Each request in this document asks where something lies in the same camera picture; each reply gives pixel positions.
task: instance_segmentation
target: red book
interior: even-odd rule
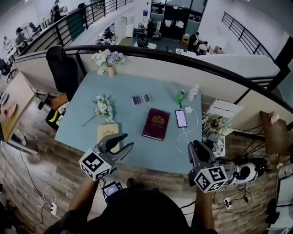
[[[166,135],[169,117],[169,113],[157,109],[150,109],[142,135],[163,141]]]

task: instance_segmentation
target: light blue tabletop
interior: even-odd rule
[[[183,129],[178,128],[175,117],[175,110],[179,110],[180,107],[174,99],[180,89],[188,93],[190,87],[126,74],[116,74],[111,79],[108,74],[98,75],[97,72],[89,72],[72,98],[55,140],[81,151],[93,148],[97,143],[98,125],[105,124],[104,118],[95,117],[85,126],[81,126],[93,116],[95,103],[92,100],[96,100],[95,97],[99,94],[110,95],[110,100],[114,102],[114,117],[115,122],[119,124],[119,132],[128,134],[120,147],[134,142],[133,149],[121,162],[153,170],[188,174],[192,168],[188,153],[181,153],[176,147],[177,137],[183,132]],[[131,97],[146,93],[150,93],[152,101],[134,106]],[[201,140],[201,96],[197,95],[193,101],[184,100],[183,106],[191,106],[199,118],[198,128],[187,133],[189,140]],[[141,135],[150,108],[170,113],[163,141]],[[188,125],[185,131],[189,131],[196,126],[196,114],[192,112],[185,116]],[[179,149],[187,151],[187,145],[185,135],[181,135]]]

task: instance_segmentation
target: pink vase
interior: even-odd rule
[[[108,67],[108,74],[109,74],[109,77],[110,77],[110,78],[114,78],[114,76],[115,76],[115,69],[114,69],[114,66],[112,66],[112,67]]]

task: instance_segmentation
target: calculator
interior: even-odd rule
[[[133,105],[135,105],[135,106],[149,103],[149,102],[151,102],[151,96],[150,96],[150,94],[134,96],[134,97],[132,97],[132,102],[133,102]]]

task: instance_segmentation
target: plastic bottle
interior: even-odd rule
[[[281,167],[279,170],[279,178],[280,179],[287,177],[291,174],[293,174],[293,163],[288,166]]]
[[[198,94],[199,92],[199,87],[200,85],[195,85],[195,87],[191,88],[191,90],[189,91],[189,94],[187,96],[187,99],[189,101],[193,101],[194,97]]]

